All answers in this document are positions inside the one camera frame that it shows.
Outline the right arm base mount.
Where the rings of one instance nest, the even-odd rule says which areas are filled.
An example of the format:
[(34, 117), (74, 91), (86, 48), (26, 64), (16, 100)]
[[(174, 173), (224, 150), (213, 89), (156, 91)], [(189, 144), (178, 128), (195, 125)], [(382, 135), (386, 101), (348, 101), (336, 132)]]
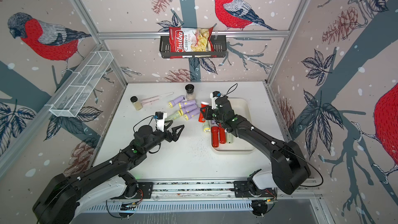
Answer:
[(277, 186), (271, 171), (261, 169), (251, 173), (246, 180), (233, 182), (230, 189), (236, 198), (277, 198)]

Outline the green flashlight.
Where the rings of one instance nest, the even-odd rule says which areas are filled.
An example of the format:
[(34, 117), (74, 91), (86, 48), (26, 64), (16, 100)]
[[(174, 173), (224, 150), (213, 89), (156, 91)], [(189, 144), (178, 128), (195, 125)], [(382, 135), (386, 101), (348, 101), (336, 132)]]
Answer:
[(211, 132), (211, 125), (210, 125), (209, 121), (205, 121), (203, 123), (203, 132), (205, 132), (205, 133)]
[(181, 110), (176, 111), (175, 113), (171, 114), (166, 118), (166, 121), (175, 120), (181, 117)]
[(227, 144), (232, 144), (234, 140), (234, 136), (231, 133), (226, 133), (226, 142)]

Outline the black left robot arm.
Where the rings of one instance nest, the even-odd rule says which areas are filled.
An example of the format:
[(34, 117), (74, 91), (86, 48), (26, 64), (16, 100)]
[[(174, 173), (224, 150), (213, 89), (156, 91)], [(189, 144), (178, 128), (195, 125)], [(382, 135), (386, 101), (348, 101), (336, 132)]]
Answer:
[(73, 176), (59, 174), (53, 177), (45, 187), (32, 211), (39, 224), (68, 224), (75, 217), (79, 203), (89, 191), (119, 176), (126, 185), (136, 183), (129, 171), (147, 158), (147, 153), (163, 141), (178, 141), (184, 125), (171, 129), (153, 130), (150, 125), (143, 125), (134, 133), (130, 144), (114, 157)]

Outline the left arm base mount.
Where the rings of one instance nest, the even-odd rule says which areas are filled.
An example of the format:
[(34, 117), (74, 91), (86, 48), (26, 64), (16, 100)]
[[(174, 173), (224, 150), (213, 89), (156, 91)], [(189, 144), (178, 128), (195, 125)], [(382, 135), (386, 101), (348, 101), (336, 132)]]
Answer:
[(117, 196), (112, 197), (112, 200), (122, 200), (122, 199), (136, 199), (144, 200), (150, 199), (153, 191), (153, 182), (144, 181), (139, 182), (130, 173), (125, 173), (119, 175), (119, 177), (124, 181), (122, 186), (124, 190)]

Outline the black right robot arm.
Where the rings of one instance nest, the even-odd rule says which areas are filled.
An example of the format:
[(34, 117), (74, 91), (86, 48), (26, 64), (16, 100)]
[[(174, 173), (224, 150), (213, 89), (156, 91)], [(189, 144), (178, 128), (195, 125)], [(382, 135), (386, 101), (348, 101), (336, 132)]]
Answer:
[(268, 157), (276, 186), (290, 195), (310, 176), (311, 170), (298, 144), (278, 140), (255, 127), (245, 117), (236, 114), (228, 97), (216, 97), (212, 106), (201, 108), (206, 120), (213, 120), (228, 133), (247, 141)]

